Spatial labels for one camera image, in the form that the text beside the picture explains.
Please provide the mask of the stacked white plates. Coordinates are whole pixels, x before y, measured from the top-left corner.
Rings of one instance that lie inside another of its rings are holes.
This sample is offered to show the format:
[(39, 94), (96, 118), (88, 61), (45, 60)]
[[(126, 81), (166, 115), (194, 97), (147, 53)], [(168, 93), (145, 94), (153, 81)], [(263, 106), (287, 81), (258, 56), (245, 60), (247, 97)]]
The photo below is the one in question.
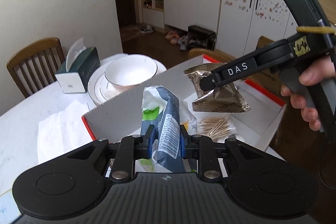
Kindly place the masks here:
[[(97, 106), (122, 93), (121, 91), (117, 91), (110, 83), (108, 83), (105, 78), (105, 70), (111, 62), (124, 56), (127, 56), (127, 54), (117, 54), (103, 60), (100, 67), (96, 69), (90, 77), (88, 82), (88, 94)], [(154, 61), (158, 65), (158, 71), (156, 75), (166, 71), (166, 67), (161, 62), (155, 59)]]

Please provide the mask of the white paper sheets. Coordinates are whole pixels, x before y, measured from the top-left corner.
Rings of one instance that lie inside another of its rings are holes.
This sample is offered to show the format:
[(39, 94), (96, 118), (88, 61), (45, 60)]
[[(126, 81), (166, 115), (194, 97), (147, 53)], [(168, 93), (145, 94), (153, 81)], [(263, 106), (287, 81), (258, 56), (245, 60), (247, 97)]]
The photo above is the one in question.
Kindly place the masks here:
[(87, 103), (77, 100), (63, 111), (51, 114), (42, 121), (36, 110), (24, 110), (19, 114), (6, 114), (1, 118), (1, 159), (14, 159), (23, 152), (35, 151), (38, 163), (58, 157), (92, 141), (84, 126), (82, 116), (89, 111)]

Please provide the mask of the black space heater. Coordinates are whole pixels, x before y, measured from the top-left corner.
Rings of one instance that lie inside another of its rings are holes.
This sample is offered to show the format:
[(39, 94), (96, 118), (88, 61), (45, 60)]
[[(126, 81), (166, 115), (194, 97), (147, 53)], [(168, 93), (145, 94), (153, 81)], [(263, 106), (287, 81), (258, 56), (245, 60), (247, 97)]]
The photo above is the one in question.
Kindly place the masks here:
[(206, 28), (192, 25), (188, 26), (187, 49), (202, 48), (206, 50), (214, 50), (217, 40), (217, 34)]

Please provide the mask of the wooden chair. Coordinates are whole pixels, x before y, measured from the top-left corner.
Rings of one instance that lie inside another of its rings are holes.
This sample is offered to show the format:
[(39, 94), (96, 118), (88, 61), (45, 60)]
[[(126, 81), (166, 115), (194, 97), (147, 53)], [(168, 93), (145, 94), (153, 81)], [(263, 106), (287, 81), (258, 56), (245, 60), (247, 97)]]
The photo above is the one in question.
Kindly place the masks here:
[(236, 58), (224, 53), (220, 50), (207, 50), (207, 49), (202, 49), (202, 48), (193, 48), (189, 50), (188, 53), (188, 59), (192, 59), (194, 57), (200, 56), (200, 55), (205, 55), (209, 58), (209, 60), (213, 63), (229, 63)]
[(18, 51), (6, 64), (24, 97), (56, 81), (55, 73), (65, 61), (60, 39), (44, 38)]

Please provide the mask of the gold foil snack packet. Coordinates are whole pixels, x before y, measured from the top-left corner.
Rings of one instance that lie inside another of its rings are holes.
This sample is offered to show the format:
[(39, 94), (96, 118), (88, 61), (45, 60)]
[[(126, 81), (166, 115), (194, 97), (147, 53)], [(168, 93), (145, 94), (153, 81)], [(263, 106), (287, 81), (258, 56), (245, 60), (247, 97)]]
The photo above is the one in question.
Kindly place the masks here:
[(250, 106), (239, 93), (233, 83), (204, 92), (201, 89), (201, 80), (224, 63), (204, 63), (186, 69), (184, 74), (193, 83), (197, 93), (197, 99), (192, 102), (193, 110), (196, 112), (210, 113), (244, 113), (250, 111)]

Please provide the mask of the cotton swab bag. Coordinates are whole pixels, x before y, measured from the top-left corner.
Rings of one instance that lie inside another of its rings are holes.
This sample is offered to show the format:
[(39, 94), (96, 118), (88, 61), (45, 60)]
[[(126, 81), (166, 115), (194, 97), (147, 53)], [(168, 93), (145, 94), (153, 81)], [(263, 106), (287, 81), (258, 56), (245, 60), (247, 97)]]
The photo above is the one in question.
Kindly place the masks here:
[(201, 118), (197, 124), (198, 134), (214, 141), (236, 134), (236, 127), (228, 116)]

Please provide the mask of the white ceramic bowl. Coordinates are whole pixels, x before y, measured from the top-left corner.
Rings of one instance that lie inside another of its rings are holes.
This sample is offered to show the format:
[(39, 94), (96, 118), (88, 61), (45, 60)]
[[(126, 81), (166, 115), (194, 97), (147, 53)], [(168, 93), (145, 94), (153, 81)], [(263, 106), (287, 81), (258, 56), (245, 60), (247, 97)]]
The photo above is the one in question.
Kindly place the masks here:
[(111, 62), (105, 70), (105, 78), (117, 91), (126, 91), (153, 78), (158, 65), (146, 55), (127, 55)]

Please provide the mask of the dark blue white bag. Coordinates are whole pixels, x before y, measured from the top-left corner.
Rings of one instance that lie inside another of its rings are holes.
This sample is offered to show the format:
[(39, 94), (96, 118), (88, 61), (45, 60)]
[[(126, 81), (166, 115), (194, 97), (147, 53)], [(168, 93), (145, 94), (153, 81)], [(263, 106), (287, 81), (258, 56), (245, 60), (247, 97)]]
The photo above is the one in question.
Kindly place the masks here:
[(197, 133), (197, 118), (175, 94), (163, 86), (144, 88), (142, 98), (141, 135), (150, 124), (155, 126), (151, 159), (138, 162), (147, 172), (189, 172), (196, 168), (192, 160), (182, 158), (180, 125), (188, 134)]

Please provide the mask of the pink slippers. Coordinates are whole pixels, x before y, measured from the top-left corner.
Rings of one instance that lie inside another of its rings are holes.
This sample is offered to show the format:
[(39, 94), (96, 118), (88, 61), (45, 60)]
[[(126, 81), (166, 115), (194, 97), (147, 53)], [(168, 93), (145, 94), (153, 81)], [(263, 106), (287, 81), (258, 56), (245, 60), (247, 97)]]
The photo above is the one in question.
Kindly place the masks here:
[(172, 45), (176, 45), (180, 39), (180, 36), (176, 31), (171, 30), (166, 34), (165, 39), (168, 40)]

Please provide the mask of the white tissue box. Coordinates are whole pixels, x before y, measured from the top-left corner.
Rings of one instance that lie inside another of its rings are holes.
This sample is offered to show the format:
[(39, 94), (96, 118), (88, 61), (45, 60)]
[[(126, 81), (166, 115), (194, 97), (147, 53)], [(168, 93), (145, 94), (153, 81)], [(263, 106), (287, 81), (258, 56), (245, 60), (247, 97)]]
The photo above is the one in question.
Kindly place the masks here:
[(55, 76), (63, 93), (86, 93), (88, 81), (99, 66), (97, 48), (86, 47), (81, 38), (72, 44)]

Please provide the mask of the red cardboard box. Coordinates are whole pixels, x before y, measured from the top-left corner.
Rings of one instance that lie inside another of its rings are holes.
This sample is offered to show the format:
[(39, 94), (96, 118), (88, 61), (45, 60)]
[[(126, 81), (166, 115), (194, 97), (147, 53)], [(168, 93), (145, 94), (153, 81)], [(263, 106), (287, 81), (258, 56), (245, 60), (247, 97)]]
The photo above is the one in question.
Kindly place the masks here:
[[(194, 57), (84, 114), (82, 120), (91, 138), (106, 138), (114, 143), (127, 135), (138, 134), (142, 121), (143, 90), (148, 86), (168, 88), (180, 99), (183, 110), (191, 111), (197, 94), (184, 71), (199, 64), (215, 62), (207, 55)], [(238, 137), (249, 145), (268, 151), (284, 113), (285, 102), (251, 80), (237, 81), (235, 86), (250, 106), (248, 112), (229, 115)]]

